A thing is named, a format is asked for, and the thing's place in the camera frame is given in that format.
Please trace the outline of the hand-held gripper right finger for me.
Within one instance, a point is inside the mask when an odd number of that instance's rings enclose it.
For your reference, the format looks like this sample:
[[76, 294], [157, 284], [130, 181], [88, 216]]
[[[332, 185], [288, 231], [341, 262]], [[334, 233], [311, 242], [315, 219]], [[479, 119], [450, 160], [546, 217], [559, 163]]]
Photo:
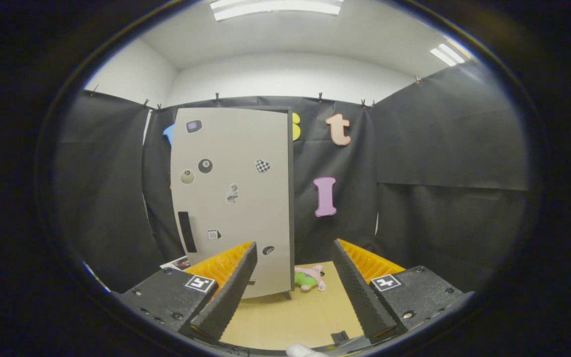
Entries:
[[428, 267], [403, 268], [342, 239], [333, 242], [332, 262], [372, 343], [424, 327], [474, 295]]

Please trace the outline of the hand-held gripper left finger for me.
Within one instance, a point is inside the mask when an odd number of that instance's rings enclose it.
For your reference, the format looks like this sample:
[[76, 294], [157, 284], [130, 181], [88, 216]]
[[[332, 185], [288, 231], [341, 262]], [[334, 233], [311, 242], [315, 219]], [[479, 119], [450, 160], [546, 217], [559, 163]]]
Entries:
[[167, 336], [215, 344], [235, 314], [257, 262], [254, 241], [197, 264], [181, 257], [125, 292], [113, 292], [113, 298], [138, 321]]

